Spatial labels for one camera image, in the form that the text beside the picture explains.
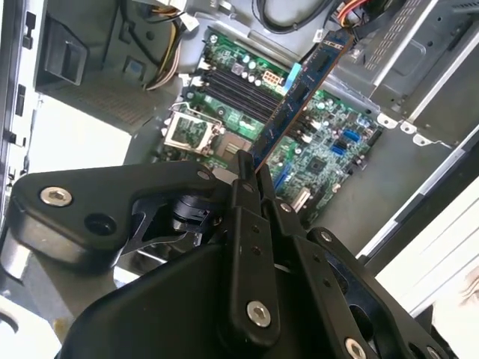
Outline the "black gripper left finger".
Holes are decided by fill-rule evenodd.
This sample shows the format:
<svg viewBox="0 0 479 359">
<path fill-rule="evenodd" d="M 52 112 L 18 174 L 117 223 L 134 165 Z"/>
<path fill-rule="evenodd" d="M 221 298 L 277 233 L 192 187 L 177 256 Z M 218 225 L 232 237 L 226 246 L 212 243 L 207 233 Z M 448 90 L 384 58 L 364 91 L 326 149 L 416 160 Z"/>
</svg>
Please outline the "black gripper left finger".
<svg viewBox="0 0 479 359">
<path fill-rule="evenodd" d="M 188 233 L 226 238 L 228 285 L 218 321 L 232 337 L 280 334 L 267 165 L 245 151 L 212 172 L 192 161 L 29 174 L 13 187 L 5 247 L 100 277 L 120 256 Z"/>
</svg>

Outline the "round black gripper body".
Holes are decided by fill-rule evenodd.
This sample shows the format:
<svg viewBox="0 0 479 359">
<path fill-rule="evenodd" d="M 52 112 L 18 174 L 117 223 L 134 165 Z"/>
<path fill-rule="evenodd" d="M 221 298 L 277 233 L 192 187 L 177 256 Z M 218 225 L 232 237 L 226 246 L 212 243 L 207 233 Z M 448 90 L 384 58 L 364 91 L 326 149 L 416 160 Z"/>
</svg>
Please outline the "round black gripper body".
<svg viewBox="0 0 479 359">
<path fill-rule="evenodd" d="M 94 302 L 61 358 L 337 358 L 338 338 L 268 245 L 207 245 Z"/>
</svg>

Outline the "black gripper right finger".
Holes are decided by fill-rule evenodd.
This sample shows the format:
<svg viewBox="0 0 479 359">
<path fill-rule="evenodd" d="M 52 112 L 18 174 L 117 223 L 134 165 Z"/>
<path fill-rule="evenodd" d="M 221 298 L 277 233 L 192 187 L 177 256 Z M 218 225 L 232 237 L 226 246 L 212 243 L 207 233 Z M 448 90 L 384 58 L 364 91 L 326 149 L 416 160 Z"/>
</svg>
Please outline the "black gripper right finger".
<svg viewBox="0 0 479 359">
<path fill-rule="evenodd" d="M 292 208 L 277 199 L 269 167 L 257 172 L 273 225 L 273 247 L 292 266 L 321 358 L 446 358 L 447 352 L 326 228 L 306 232 Z"/>
</svg>

